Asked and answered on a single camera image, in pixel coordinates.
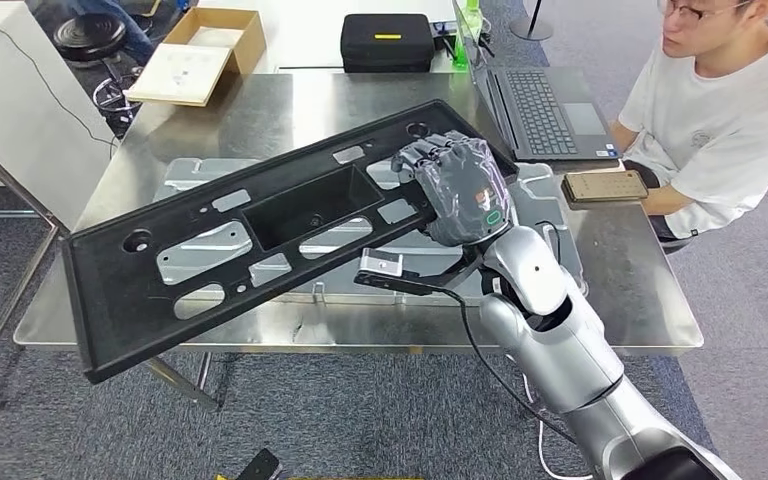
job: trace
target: cardboard box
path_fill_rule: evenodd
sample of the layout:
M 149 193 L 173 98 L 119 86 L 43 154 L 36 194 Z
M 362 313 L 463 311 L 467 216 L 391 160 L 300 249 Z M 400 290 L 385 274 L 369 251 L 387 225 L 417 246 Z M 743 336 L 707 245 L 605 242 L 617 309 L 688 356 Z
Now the cardboard box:
M 157 47 L 125 96 L 204 107 L 220 76 L 251 73 L 265 49 L 257 12 L 192 8 Z
M 253 72 L 263 51 L 266 50 L 260 15 L 252 10 L 226 8 L 191 8 L 169 32 L 163 43 L 189 45 L 190 40 L 199 33 L 201 27 L 243 31 L 232 47 L 231 58 L 225 64 L 225 71 L 242 75 Z

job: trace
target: laptop keyboard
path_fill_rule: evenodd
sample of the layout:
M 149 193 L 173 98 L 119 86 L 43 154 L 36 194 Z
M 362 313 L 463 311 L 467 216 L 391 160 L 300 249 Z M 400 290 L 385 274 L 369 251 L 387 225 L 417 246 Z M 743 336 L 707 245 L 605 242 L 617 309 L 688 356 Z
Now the laptop keyboard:
M 539 71 L 507 74 L 531 150 L 540 155 L 578 153 L 546 75 Z

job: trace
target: touchpad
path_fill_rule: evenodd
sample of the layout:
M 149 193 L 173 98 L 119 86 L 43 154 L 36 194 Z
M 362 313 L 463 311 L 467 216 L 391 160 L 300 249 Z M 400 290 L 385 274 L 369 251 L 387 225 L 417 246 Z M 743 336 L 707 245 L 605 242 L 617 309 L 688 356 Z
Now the touchpad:
M 593 104 L 565 103 L 564 110 L 576 135 L 605 135 L 605 127 L 602 126 Z

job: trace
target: black cable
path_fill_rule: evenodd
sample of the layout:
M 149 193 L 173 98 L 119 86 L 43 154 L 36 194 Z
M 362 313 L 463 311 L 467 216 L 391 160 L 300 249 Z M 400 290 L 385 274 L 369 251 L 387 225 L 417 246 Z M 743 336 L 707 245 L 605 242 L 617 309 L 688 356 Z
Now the black cable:
M 555 258 L 558 260 L 558 264 L 560 264 L 561 263 L 561 233 L 558 230 L 558 227 L 554 223 L 550 222 L 549 220 L 541 220 L 535 223 L 535 225 L 549 225 L 550 227 L 552 227 L 552 230 L 555 231 L 555 245 L 557 245 L 557 250 L 555 251 Z
M 466 301 L 460 295 L 458 295 L 457 293 L 451 290 L 441 289 L 440 292 L 448 295 L 453 300 L 458 302 L 458 304 L 460 304 L 461 319 L 463 320 L 464 329 L 466 330 L 466 336 L 469 338 L 469 343 L 472 345 L 473 350 L 475 350 L 475 354 L 478 355 L 478 359 L 481 360 L 481 363 L 483 363 L 488 370 L 490 370 L 490 373 L 493 374 L 494 377 L 496 377 L 496 380 L 499 381 L 502 387 L 504 387 L 504 389 L 507 390 L 507 392 L 511 394 L 512 397 L 514 397 L 514 400 L 516 400 L 517 403 L 522 405 L 522 408 L 526 409 L 529 413 L 531 413 L 531 415 L 533 415 L 534 418 L 536 418 L 537 420 L 540 420 L 541 422 L 546 424 L 547 427 L 554 430 L 555 433 L 564 437 L 567 441 L 575 445 L 575 439 L 572 438 L 572 436 L 570 436 L 568 433 L 564 432 L 560 428 L 556 427 L 554 424 L 552 424 L 552 422 L 549 421 L 549 419 L 543 416 L 543 414 L 535 410 L 534 407 L 532 407 L 531 405 L 526 403 L 525 400 L 520 398 L 520 396 L 517 395 L 514 389 L 511 388 L 511 386 L 508 385 L 507 382 L 505 382 L 505 380 L 501 377 L 501 375 L 499 375 L 499 373 L 496 372 L 496 370 L 492 366 L 490 366 L 489 363 L 487 363 L 487 359 L 484 358 L 484 354 L 481 353 L 481 349 L 478 348 L 478 344 L 475 342 L 475 337 L 473 337 L 472 335 L 472 329 L 469 327 L 469 320 L 467 319 L 467 316 L 466 316 Z
M 19 50 L 19 53 L 21 53 L 22 55 L 24 55 L 24 56 L 25 56 L 25 58 L 27 58 L 27 59 L 28 59 L 28 61 L 30 61 L 30 62 L 31 62 L 31 65 L 33 65 L 33 66 L 34 66 L 34 70 L 36 70 L 36 71 L 37 71 L 37 75 L 40 77 L 40 80 L 42 80 L 42 83 L 45 85 L 45 88 L 46 88 L 46 89 L 48 89 L 48 93 L 49 93 L 49 94 L 51 94 L 51 98 L 53 98 L 53 99 L 54 99 L 54 101 L 55 101 L 55 102 L 57 102 L 57 105 L 59 105 L 59 106 L 60 106 L 60 108 L 61 108 L 61 109 L 62 109 L 64 112 L 66 112 L 66 113 L 68 113 L 69 115 L 71 115 L 71 116 L 72 116 L 72 118 L 74 118 L 74 119 L 75 119 L 75 120 L 76 120 L 78 123 L 80 123 L 80 124 L 81 124 L 81 126 L 82 126 L 82 127 L 84 127 L 84 130 L 86 130 L 86 131 L 87 131 L 87 135 L 89 135 L 89 137 L 90 137 L 91 139 L 95 140 L 96 142 L 101 142 L 101 143 L 104 143 L 104 144 L 106 144 L 106 145 L 110 145 L 110 156 L 111 156 L 111 158 L 112 158 L 112 157 L 113 157 L 113 147 L 114 147 L 114 146 L 116 146 L 116 144 L 115 144 L 115 143 L 113 143 L 113 141 L 112 141 L 112 140 L 108 142 L 107 140 L 104 140 L 104 139 L 98 138 L 98 137 L 96 137 L 95 135 L 93 135 L 93 134 L 92 134 L 92 130 L 90 130 L 90 127 L 88 127 L 88 126 L 87 126 L 87 124 L 86 124 L 86 123 L 84 123 L 84 122 L 83 122 L 83 121 L 82 121 L 80 118 L 78 118 L 78 116 L 77 116 L 77 115 L 75 115 L 74 113 L 72 113 L 72 111 L 71 111 L 71 110 L 69 110 L 68 108 L 66 108 L 66 106 L 65 106 L 65 105 L 63 105 L 63 102 L 61 102 L 61 101 L 60 101 L 60 99 L 59 99 L 59 98 L 57 98 L 57 95 L 55 95 L 55 94 L 54 94 L 54 90 L 52 90 L 52 88 L 51 88 L 51 85 L 49 85 L 48 81 L 46 81 L 45 77 L 43 76 L 43 74 L 42 74 L 42 71 L 39 69 L 39 65 L 37 65 L 37 62 L 36 62 L 36 61 L 34 61 L 34 59 L 33 59 L 33 58 L 31 58 L 31 56 L 30 56 L 30 55 L 28 55 L 28 52 L 24 51 L 24 50 L 22 49 L 22 47 L 20 47 L 20 46 L 19 46 L 19 44 L 18 44 L 18 43 L 16 43 L 16 40 L 13 40 L 13 37 L 11 37 L 9 33 L 5 32 L 5 31 L 4 31 L 4 30 L 2 30 L 2 29 L 0 29 L 0 33 L 1 33 L 2 35 L 6 36 L 6 37 L 7 37 L 7 39 L 8 39 L 8 40 L 10 40 L 10 43 L 12 43 L 14 47 L 16 47 L 16 50 Z

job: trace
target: gray glove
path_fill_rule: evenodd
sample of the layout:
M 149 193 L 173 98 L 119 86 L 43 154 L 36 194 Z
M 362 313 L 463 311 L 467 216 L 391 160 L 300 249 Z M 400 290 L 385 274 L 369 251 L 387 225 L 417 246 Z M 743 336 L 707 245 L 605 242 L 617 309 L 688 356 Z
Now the gray glove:
M 442 245 L 481 242 L 510 221 L 510 194 L 485 140 L 434 134 L 404 147 L 391 166 L 402 183 L 419 182 L 437 212 L 425 233 Z

